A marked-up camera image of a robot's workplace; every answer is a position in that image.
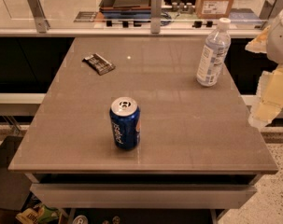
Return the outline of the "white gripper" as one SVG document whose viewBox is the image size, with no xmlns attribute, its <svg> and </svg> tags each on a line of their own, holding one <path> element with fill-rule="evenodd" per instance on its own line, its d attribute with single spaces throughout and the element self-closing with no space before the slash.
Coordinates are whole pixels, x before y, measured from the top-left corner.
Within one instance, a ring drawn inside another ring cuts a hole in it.
<svg viewBox="0 0 283 224">
<path fill-rule="evenodd" d="M 270 27 L 264 28 L 246 44 L 245 50 L 267 53 L 269 60 L 279 63 L 273 72 L 262 72 L 250 108 L 249 124 L 262 129 L 270 124 L 283 108 L 283 9 L 274 18 Z"/>
</svg>

